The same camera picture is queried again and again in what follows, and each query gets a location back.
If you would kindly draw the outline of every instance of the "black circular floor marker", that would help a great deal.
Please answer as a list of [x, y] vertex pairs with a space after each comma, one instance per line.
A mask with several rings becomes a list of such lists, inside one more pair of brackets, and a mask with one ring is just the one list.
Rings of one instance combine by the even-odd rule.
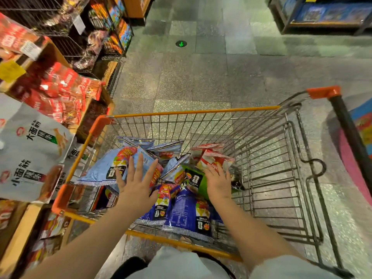
[[186, 41], [183, 41], [183, 40], [178, 40], [178, 41], [176, 42], [176, 46], [177, 46], [178, 48], [186, 47], [186, 46], [187, 46], [187, 42], [186, 42]]

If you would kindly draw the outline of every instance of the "pink object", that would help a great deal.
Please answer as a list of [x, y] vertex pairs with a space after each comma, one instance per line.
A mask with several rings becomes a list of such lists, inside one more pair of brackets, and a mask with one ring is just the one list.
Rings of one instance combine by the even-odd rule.
[[342, 159], [342, 162], [344, 163], [346, 171], [349, 173], [351, 179], [353, 180], [354, 184], [358, 187], [363, 197], [372, 206], [372, 197], [369, 193], [369, 190], [364, 181], [362, 173], [360, 172], [358, 164], [356, 163], [356, 160], [354, 158], [353, 152], [351, 151], [349, 143], [347, 142], [346, 136], [342, 129], [340, 129], [339, 147], [340, 147], [341, 159]]

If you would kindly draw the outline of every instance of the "red logo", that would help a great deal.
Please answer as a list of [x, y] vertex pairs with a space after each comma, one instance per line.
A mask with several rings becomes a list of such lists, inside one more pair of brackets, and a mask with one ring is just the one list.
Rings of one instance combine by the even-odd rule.
[[0, 175], [0, 183], [5, 183], [7, 179], [10, 177], [10, 171], [3, 171]]
[[17, 129], [17, 136], [22, 136], [23, 134], [25, 134], [25, 128], [23, 127], [18, 127]]

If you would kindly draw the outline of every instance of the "hand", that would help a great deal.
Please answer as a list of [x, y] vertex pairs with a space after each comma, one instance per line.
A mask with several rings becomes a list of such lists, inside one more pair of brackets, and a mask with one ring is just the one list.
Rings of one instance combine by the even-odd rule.
[[226, 174], [222, 167], [217, 165], [218, 172], [210, 165], [204, 169], [207, 177], [207, 192], [213, 206], [221, 201], [231, 200], [231, 177], [227, 171]]
[[116, 181], [120, 190], [115, 207], [128, 211], [133, 216], [133, 220], [148, 212], [158, 199], [158, 190], [155, 190], [149, 196], [149, 185], [157, 165], [158, 160], [156, 159], [142, 179], [143, 155], [139, 155], [136, 169], [134, 168], [133, 157], [130, 157], [129, 167], [127, 168], [127, 184], [122, 179], [120, 171], [117, 168], [115, 169]]

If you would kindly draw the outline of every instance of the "white price tag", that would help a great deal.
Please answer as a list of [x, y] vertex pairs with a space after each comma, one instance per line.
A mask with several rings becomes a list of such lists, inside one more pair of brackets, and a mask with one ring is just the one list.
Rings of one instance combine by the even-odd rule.
[[36, 46], [36, 44], [31, 42], [30, 40], [27, 40], [25, 44], [22, 46], [21, 52], [22, 54], [25, 54], [32, 60], [37, 60], [38, 56], [41, 53], [41, 48]]
[[74, 26], [76, 27], [76, 30], [80, 35], [84, 32], [85, 24], [83, 23], [80, 15], [75, 18]]

